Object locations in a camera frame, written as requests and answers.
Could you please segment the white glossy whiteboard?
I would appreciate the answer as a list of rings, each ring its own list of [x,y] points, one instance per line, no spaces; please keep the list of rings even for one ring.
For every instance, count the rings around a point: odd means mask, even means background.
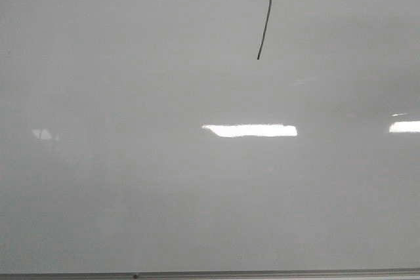
[[[1,0],[1,271],[419,266],[419,0]]]

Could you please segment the grey aluminium whiteboard frame rail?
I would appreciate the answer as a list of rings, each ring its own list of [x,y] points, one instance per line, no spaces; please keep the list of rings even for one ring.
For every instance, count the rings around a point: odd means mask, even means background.
[[[2,273],[2,279],[418,279],[419,268],[291,271]]]

